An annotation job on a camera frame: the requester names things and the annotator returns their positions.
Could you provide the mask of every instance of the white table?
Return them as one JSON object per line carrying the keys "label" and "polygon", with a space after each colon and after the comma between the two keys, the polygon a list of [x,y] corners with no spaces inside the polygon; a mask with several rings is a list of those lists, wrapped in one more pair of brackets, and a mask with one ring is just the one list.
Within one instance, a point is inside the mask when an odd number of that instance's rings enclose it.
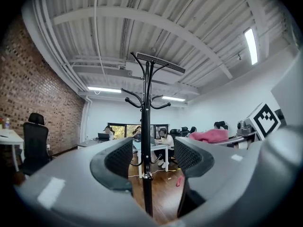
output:
{"label": "white table", "polygon": [[19,145],[19,148],[22,149],[21,159],[24,161],[24,150],[23,150],[23,139],[16,134],[13,130],[2,129],[0,130],[0,145],[11,145],[11,151],[13,155],[14,165],[16,172],[19,171],[16,152],[15,152],[15,145]]}
{"label": "white table", "polygon": [[[138,163],[141,162],[141,142],[136,142],[133,140],[133,145],[136,147],[138,151]],[[165,149],[165,171],[169,171],[169,150],[174,150],[174,148],[169,147],[168,145],[156,145],[153,146],[151,144],[151,151],[158,150],[158,149]],[[142,167],[139,167],[139,178],[142,178]]]}

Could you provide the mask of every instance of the brick wall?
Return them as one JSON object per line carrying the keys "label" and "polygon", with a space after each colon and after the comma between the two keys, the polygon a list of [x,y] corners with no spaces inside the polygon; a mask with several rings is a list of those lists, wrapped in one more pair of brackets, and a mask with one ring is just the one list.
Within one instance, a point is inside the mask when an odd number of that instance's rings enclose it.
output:
{"label": "brick wall", "polygon": [[45,62],[30,38],[21,15],[0,44],[0,116],[23,138],[30,113],[44,116],[48,144],[54,153],[73,147],[80,137],[84,100]]}

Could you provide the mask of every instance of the pink jacket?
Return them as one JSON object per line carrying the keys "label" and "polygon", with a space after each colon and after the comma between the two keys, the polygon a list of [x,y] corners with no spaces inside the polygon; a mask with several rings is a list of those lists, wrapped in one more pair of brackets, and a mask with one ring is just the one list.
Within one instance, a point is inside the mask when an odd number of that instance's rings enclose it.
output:
{"label": "pink jacket", "polygon": [[189,138],[207,143],[216,143],[228,140],[228,130],[212,129],[204,133],[194,132],[189,135]]}

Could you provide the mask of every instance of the window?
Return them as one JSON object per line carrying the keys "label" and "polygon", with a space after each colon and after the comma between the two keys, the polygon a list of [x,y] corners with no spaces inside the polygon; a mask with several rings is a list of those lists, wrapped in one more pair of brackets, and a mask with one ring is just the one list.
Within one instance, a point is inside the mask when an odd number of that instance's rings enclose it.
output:
{"label": "window", "polygon": [[[110,127],[112,127],[115,132],[114,138],[121,139],[125,137],[132,137],[133,132],[136,130],[139,124],[123,124],[123,123],[108,123]],[[167,131],[169,128],[168,124],[151,124],[151,136],[155,139],[160,139],[159,130],[165,128]]]}

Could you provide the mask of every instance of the water bottle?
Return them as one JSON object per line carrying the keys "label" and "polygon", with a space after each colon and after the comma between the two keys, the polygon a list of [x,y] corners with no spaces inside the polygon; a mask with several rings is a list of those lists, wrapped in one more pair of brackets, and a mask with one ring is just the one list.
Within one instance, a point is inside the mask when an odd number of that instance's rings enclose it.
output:
{"label": "water bottle", "polygon": [[4,128],[7,129],[7,130],[9,130],[9,125],[10,125],[9,118],[6,118]]}

